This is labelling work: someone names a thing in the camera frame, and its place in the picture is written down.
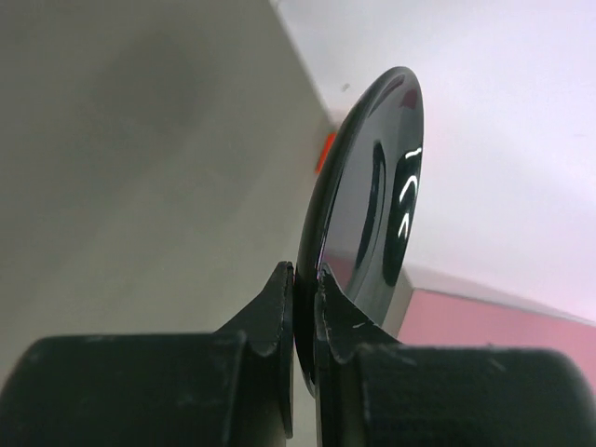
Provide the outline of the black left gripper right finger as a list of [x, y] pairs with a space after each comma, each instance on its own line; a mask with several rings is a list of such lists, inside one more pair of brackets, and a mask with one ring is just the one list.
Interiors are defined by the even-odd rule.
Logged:
[[591, 446], [595, 399], [549, 349], [408, 346], [344, 296], [315, 298], [321, 446]]

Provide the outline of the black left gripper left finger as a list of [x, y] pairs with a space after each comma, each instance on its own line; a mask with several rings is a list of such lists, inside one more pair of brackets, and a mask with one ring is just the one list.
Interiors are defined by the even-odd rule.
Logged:
[[40, 339], [1, 391], [5, 446], [283, 446], [293, 268], [215, 332]]

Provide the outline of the black glossy plate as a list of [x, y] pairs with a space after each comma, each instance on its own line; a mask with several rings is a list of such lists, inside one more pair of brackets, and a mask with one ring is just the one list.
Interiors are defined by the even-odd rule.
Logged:
[[294, 287], [294, 340], [315, 389], [315, 296], [324, 273], [374, 324], [393, 300], [421, 181], [424, 106], [407, 67], [381, 74], [338, 129], [313, 190]]

